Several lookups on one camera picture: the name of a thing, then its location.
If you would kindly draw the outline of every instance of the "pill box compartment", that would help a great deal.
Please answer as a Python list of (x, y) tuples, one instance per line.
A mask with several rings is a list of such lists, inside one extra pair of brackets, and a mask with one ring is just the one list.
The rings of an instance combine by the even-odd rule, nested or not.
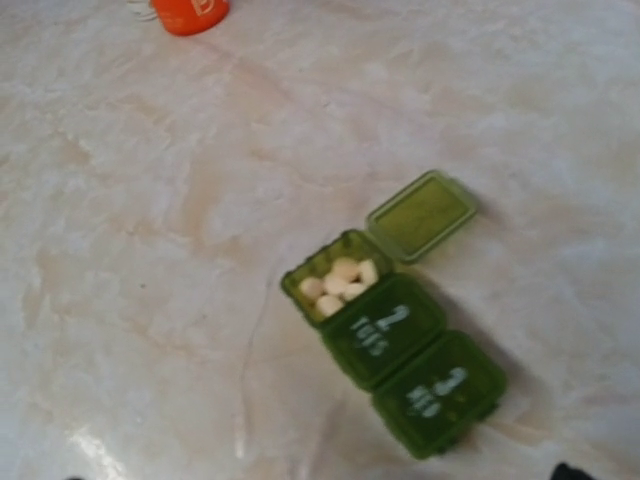
[(466, 334), (450, 331), (374, 391), (375, 409), (419, 459), (443, 453), (490, 413), (504, 372)]
[(410, 276), (387, 275), (321, 331), (335, 361), (372, 390), (446, 328), (445, 313)]
[(372, 259), (383, 281), (393, 272), (394, 260), (414, 263), (475, 213), (472, 198), (455, 181), (435, 170), (427, 172), (369, 214), (368, 232), (348, 230), (287, 272), (281, 282), (282, 290), (309, 325), (322, 330), (353, 311), (354, 304), (370, 291), (332, 317), (324, 318), (314, 302), (300, 292), (302, 280), (309, 276), (322, 278), (329, 273), (334, 260), (351, 257), (357, 261)]
[(314, 302), (305, 297), (299, 289), (300, 282), (307, 277), (323, 278), (331, 270), (331, 266), (337, 258), (349, 257), (358, 262), (371, 259), (376, 264), (380, 280), (393, 271), (393, 262), (375, 244), (359, 230), (347, 230), (335, 241), (322, 247), (315, 254), (307, 258), (304, 263), (295, 270), (287, 272), (281, 281), (284, 293), (293, 300), (296, 307), (304, 315), (313, 328), (322, 329), (330, 321), (342, 316), (350, 315), (350, 311), (356, 302), (347, 304), (342, 310), (330, 318), (318, 311)]

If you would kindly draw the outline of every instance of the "marble countertop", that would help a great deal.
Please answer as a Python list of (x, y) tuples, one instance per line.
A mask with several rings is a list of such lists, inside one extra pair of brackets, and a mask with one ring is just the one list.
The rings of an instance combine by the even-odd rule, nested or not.
[[(3, 478), (640, 476), (636, 0), (0, 14)], [(433, 168), (481, 213), (416, 269), (510, 388), (417, 462), (278, 282)]]

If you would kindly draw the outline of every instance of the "pill box lid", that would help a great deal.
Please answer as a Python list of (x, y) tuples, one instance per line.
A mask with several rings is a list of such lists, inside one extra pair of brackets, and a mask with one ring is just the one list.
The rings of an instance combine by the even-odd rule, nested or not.
[[(382, 351), (372, 354), (367, 341), (359, 341), (363, 323), (375, 329)], [(326, 324), (322, 341), (333, 358), (358, 387), (371, 391), (433, 343), (447, 328), (447, 316), (413, 277), (391, 273)]]
[(367, 227), (386, 253), (410, 264), (458, 230), (476, 211), (473, 198), (457, 182), (431, 170), (371, 212)]
[[(395, 437), (424, 459), (446, 451), (490, 414), (506, 387), (504, 371), (468, 335), (451, 330), (374, 391), (372, 403)], [(427, 398), (415, 398), (419, 389)], [(434, 400), (436, 413), (426, 410)]]

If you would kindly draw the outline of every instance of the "white pill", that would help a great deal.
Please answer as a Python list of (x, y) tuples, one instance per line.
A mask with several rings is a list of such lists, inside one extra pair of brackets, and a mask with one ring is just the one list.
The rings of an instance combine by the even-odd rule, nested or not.
[(376, 268), (375, 262), (370, 258), (360, 262), (358, 268), (360, 270), (360, 280), (367, 287), (370, 287), (378, 281), (378, 269)]
[(347, 282), (353, 282), (358, 278), (358, 275), (360, 275), (360, 270), (358, 269), (358, 262), (354, 259), (340, 257), (333, 262), (331, 273), (345, 279)]
[(335, 297), (342, 296), (348, 285), (349, 282), (333, 272), (324, 277), (324, 291), (329, 295), (333, 295)]
[(350, 283), (349, 285), (347, 285), (347, 288), (342, 294), (342, 297), (346, 301), (350, 302), (354, 298), (362, 295), (366, 290), (367, 290), (367, 287), (365, 287), (363, 283), (360, 283), (360, 282)]
[(316, 277), (305, 278), (300, 282), (298, 288), (305, 297), (314, 302), (324, 293), (324, 284), (322, 283), (322, 280)]
[(318, 299), (318, 303), (316, 303), (316, 308), (325, 317), (330, 317), (342, 307), (344, 307), (344, 303), (342, 303), (338, 297), (334, 297), (333, 295), (323, 295)]

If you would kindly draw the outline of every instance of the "black object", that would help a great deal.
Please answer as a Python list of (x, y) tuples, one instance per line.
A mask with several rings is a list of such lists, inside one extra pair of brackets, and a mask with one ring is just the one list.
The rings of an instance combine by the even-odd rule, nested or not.
[(587, 475), (582, 470), (577, 468), (571, 468), (566, 463), (558, 465), (553, 474), (551, 480), (595, 480), (593, 477)]

